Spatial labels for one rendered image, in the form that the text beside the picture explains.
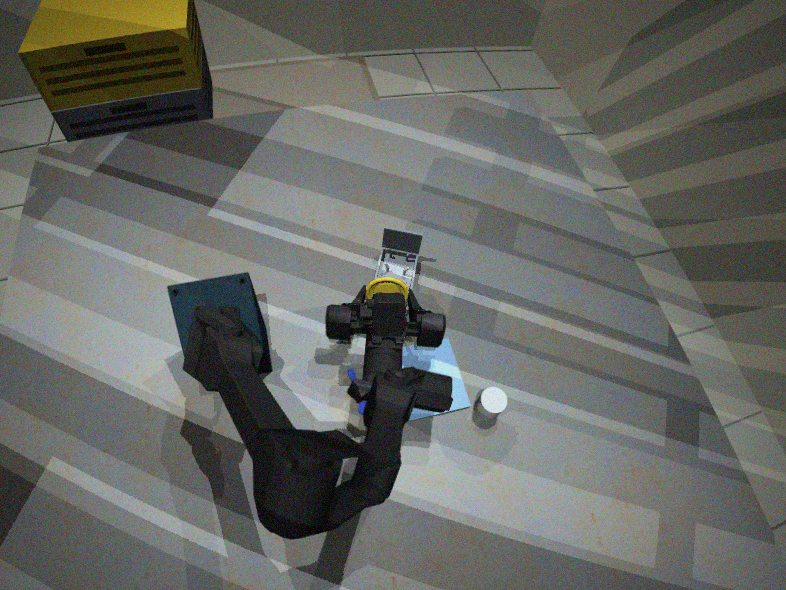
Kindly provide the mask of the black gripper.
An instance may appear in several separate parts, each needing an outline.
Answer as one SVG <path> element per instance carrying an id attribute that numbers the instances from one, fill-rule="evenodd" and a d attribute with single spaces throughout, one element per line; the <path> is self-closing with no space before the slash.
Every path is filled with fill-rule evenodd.
<path id="1" fill-rule="evenodd" d="M 350 341 L 350 335 L 366 334 L 364 361 L 375 354 L 389 354 L 402 363 L 403 344 L 395 339 L 382 339 L 382 344 L 373 344 L 366 325 L 359 324 L 359 304 L 364 303 L 366 285 L 351 303 L 327 306 L 325 315 L 325 334 L 328 339 Z M 424 310 L 418 304 L 413 292 L 408 295 L 409 321 L 407 335 L 417 338 L 417 346 L 439 348 L 446 330 L 446 316 Z"/>

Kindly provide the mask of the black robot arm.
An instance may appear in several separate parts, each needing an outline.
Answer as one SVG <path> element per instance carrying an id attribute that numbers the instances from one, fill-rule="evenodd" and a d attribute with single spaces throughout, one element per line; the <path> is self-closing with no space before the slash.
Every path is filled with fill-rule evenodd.
<path id="1" fill-rule="evenodd" d="M 373 344 L 386 338 L 404 344 L 404 295 L 375 293 L 359 304 L 359 324 Z M 364 443 L 338 430 L 296 429 L 258 375 L 264 351 L 244 330 L 239 308 L 196 306 L 188 338 L 183 370 L 206 391 L 219 391 L 253 460 L 259 521 L 285 539 L 334 530 L 382 504 L 402 464 L 402 432 L 413 408 L 443 413 L 453 401 L 450 376 L 402 368 L 395 356 L 375 354 L 347 391 L 357 404 L 367 401 Z M 358 460 L 351 480 L 336 486 L 343 459 L 352 457 Z"/>

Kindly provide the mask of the yellow plate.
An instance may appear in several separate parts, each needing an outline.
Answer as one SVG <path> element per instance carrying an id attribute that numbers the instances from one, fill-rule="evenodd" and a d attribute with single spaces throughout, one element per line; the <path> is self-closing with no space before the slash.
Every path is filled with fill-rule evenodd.
<path id="1" fill-rule="evenodd" d="M 366 287 L 367 299 L 372 299 L 375 293 L 402 293 L 405 301 L 408 299 L 409 290 L 407 286 L 401 281 L 393 277 L 381 277 L 371 281 Z"/>

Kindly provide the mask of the light blue mat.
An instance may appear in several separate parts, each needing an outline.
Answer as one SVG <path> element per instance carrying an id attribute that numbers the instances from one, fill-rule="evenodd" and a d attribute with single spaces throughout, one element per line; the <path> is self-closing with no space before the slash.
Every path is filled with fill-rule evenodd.
<path id="1" fill-rule="evenodd" d="M 443 339 L 442 345 L 439 348 L 421 347 L 417 345 L 403 347 L 402 368 L 414 367 L 419 370 L 444 374 L 452 378 L 451 397 L 453 401 L 450 410 L 439 413 L 421 408 L 413 408 L 408 422 L 471 407 L 455 359 L 449 338 Z"/>

